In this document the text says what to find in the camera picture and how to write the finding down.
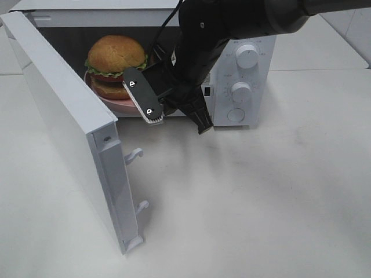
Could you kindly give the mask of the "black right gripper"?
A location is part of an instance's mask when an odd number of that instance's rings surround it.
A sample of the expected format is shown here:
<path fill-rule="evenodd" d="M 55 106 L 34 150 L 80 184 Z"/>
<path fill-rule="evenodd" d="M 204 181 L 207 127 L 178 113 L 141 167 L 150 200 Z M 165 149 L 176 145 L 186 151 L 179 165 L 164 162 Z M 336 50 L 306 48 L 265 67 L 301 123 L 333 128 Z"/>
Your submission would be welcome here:
<path fill-rule="evenodd" d="M 228 41 L 228 38 L 212 42 L 180 37 L 167 57 L 143 71 L 163 106 L 163 114 L 181 111 L 197 125 L 198 134 L 213 127 L 201 84 Z"/>

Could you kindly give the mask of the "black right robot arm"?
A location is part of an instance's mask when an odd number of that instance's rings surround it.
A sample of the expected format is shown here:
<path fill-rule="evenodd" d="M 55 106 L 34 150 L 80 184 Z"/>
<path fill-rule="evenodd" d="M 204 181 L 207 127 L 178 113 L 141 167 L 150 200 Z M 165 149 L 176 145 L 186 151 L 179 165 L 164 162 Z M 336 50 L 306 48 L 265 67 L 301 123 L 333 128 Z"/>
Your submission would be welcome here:
<path fill-rule="evenodd" d="M 201 84 L 231 39 L 298 31 L 319 13 L 368 7 L 369 1 L 180 1 L 180 35 L 171 53 L 145 69 L 147 100 L 139 107 L 146 120 L 180 110 L 208 131 L 213 122 Z"/>

